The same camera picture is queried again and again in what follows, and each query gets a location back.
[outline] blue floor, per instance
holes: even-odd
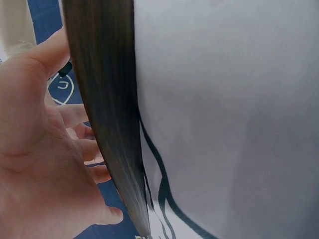
[[[61,28],[61,17],[58,0],[28,0],[34,23],[37,43],[45,41],[51,34]],[[50,93],[56,102],[68,104],[81,103],[78,85],[73,71],[67,77],[56,77],[49,86]],[[128,213],[123,206],[112,182],[99,185],[107,205],[121,208],[124,221],[115,226],[93,225],[80,234],[77,239],[135,239],[138,235]]]

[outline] white drawing on floor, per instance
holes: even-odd
[[[52,99],[59,105],[67,104],[68,101],[70,100],[71,96],[73,95],[73,92],[74,92],[74,83],[73,83],[72,78],[69,75],[66,75],[65,77],[67,77],[71,83],[71,92],[64,102],[61,102],[58,99],[52,97]],[[54,77],[52,77],[52,79],[50,79],[48,84],[47,84],[48,89],[55,79],[62,79],[62,78],[59,76],[59,74],[56,74]],[[69,87],[69,82],[67,82],[67,81],[59,81],[59,83],[62,84],[62,86],[58,86],[59,89],[66,90]]]

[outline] hair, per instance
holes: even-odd
[[[150,234],[137,101],[133,0],[63,0],[71,59],[99,148],[129,215]]]

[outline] person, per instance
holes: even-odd
[[[101,155],[87,139],[83,105],[44,103],[47,79],[68,60],[60,30],[0,66],[0,238],[73,238],[92,224],[123,220],[96,186],[111,179],[106,166],[86,166]]]

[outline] finger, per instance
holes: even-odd
[[[78,138],[87,138],[95,140],[94,133],[91,127],[86,126],[84,123],[80,123],[77,126],[73,127]]]
[[[0,102],[9,105],[1,108],[3,118],[14,120],[12,125],[23,118],[30,122],[40,118],[46,81],[68,59],[66,34],[60,30],[44,43],[5,61],[0,66]]]
[[[62,29],[42,44],[9,58],[1,66],[1,84],[5,86],[1,89],[10,92],[11,98],[44,98],[47,79],[60,70],[69,58],[67,38]]]
[[[109,171],[105,165],[97,165],[94,167],[88,167],[88,171],[96,184],[104,183],[111,179]]]
[[[37,74],[46,83],[47,79],[63,68],[70,59],[65,29],[55,32],[45,42],[18,56],[25,58],[38,69]]]
[[[57,109],[63,118],[66,128],[72,128],[89,120],[83,104],[57,106]]]
[[[104,162],[103,157],[96,157],[92,161],[84,161],[84,164],[85,165],[91,165],[91,164],[97,164],[97,163],[103,163],[103,162]]]
[[[83,161],[92,161],[96,157],[102,157],[98,144],[95,140],[78,139],[75,141],[79,146]]]
[[[105,206],[102,218],[96,224],[98,225],[115,225],[123,221],[124,215],[121,209]]]

